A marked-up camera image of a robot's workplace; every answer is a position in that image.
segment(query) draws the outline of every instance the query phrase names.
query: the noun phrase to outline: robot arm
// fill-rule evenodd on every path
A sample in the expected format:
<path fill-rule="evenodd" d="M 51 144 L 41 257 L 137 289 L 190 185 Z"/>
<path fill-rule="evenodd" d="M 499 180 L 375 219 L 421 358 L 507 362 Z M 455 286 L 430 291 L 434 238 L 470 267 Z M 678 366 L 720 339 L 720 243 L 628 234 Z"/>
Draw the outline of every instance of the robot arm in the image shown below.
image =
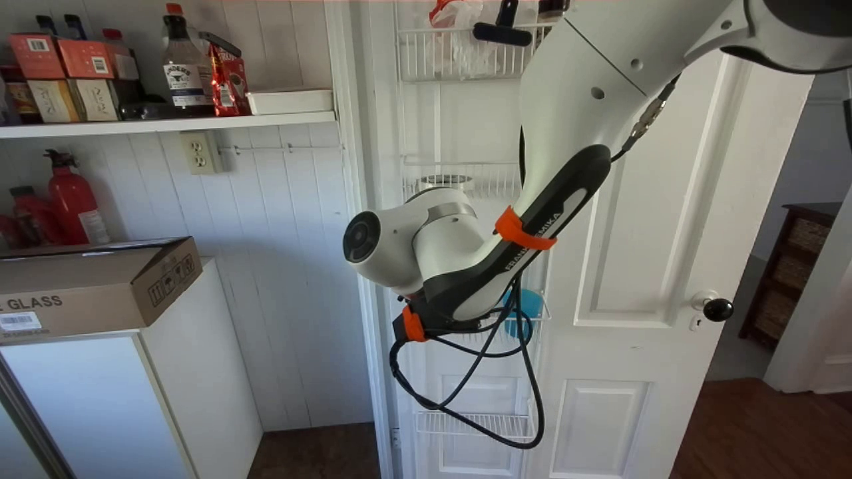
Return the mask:
<path fill-rule="evenodd" d="M 527 180 L 493 234 L 477 233 L 461 190 L 429 190 L 401 209 L 366 210 L 349 223 L 346 262 L 409 305 L 397 335 L 477 331 L 507 282 L 592 198 L 612 153 L 646 130 L 678 72 L 715 49 L 784 72 L 843 70 L 852 66 L 852 5 L 575 0 L 522 78 Z"/>

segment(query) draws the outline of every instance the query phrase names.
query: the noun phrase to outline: white shelf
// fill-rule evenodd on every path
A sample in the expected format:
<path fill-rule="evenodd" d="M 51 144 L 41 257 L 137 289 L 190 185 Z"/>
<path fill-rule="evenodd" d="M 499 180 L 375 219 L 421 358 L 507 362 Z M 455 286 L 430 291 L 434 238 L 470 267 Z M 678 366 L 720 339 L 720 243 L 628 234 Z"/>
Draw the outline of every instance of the white shelf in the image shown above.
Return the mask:
<path fill-rule="evenodd" d="M 0 128 L 4 138 L 72 138 L 72 137 L 141 137 L 172 130 L 230 130 L 270 126 L 313 126 L 333 124 L 333 113 L 264 114 L 264 117 L 190 117 L 190 120 L 136 120 L 136 124 L 72 124 L 72 126 L 9 126 Z"/>

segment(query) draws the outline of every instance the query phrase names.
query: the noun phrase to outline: white door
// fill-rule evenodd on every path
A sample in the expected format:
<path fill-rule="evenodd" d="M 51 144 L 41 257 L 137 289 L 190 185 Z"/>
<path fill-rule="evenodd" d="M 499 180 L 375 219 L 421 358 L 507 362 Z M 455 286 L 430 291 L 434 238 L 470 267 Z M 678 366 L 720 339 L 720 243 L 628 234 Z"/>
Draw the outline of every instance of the white door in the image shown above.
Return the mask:
<path fill-rule="evenodd" d="M 366 17 L 366 45 L 394 45 L 369 23 L 375 17 Z M 422 97 L 438 85 L 409 93 L 379 78 L 379 66 L 394 70 L 389 56 L 366 55 L 366 64 L 375 97 L 371 149 L 377 160 L 394 160 L 394 168 L 379 162 L 377 172 L 405 180 L 407 166 L 391 153 L 405 153 L 422 130 L 434 144 L 421 141 L 421 149 L 438 157 L 445 173 L 467 168 L 449 160 L 470 144 L 487 149 L 514 137 L 505 130 L 487 144 L 477 137 L 479 126 L 462 120 L 474 113 L 455 106 L 451 126 L 467 126 L 470 138 L 461 144 L 455 137 L 449 144 L 437 137 L 445 124 L 438 113 L 430 126 L 411 120 L 421 114 L 411 113 L 411 97 L 429 105 Z M 667 476 L 720 334 L 720 325 L 706 323 L 690 305 L 734 295 L 807 90 L 808 78 L 723 56 L 690 66 L 667 113 L 563 229 L 550 257 L 548 319 L 534 346 L 548 420 L 543 446 L 531 454 L 507 451 L 422 412 L 397 390 L 401 476 Z M 391 173 L 377 180 L 382 190 L 397 190 Z M 461 370 L 455 358 L 437 349 L 409 355 L 407 369 L 434 396 Z M 531 427 L 515 366 L 490 366 L 458 407 L 502 434 L 523 436 Z"/>

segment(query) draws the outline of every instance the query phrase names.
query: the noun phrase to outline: doorway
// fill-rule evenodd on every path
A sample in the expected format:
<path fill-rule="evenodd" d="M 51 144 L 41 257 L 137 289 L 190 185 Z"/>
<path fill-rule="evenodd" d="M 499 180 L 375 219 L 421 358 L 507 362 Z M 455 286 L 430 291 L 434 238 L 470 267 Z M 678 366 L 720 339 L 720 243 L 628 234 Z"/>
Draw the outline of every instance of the doorway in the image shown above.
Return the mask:
<path fill-rule="evenodd" d="M 831 214 L 843 202 L 852 185 L 852 149 L 847 138 L 841 101 L 847 98 L 847 78 L 821 76 L 813 80 L 808 101 L 801 113 L 799 130 L 793 137 L 789 153 L 773 185 L 757 239 L 752 243 L 747 267 L 743 273 L 734 317 L 723 325 L 720 342 L 715 346 L 710 370 L 706 382 L 736 382 L 736 378 L 764 378 L 773 343 L 780 342 L 789 311 L 796 309 L 799 289 L 777 286 L 777 265 L 772 275 L 765 267 L 772 253 L 784 247 L 788 219 L 793 222 L 796 210 L 821 214 L 813 222 L 831 227 Z M 789 270 L 807 289 L 808 262 L 801 257 Z"/>

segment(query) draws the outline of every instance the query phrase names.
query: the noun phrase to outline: white cabinet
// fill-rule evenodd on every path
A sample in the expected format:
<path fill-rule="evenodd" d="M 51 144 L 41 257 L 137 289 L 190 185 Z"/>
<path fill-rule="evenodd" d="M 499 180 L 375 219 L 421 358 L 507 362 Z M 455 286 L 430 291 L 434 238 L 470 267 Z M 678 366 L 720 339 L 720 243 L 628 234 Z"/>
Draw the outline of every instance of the white cabinet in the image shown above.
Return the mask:
<path fill-rule="evenodd" d="M 149 331 L 0 353 L 75 476 L 250 468 L 260 424 L 216 265 Z"/>

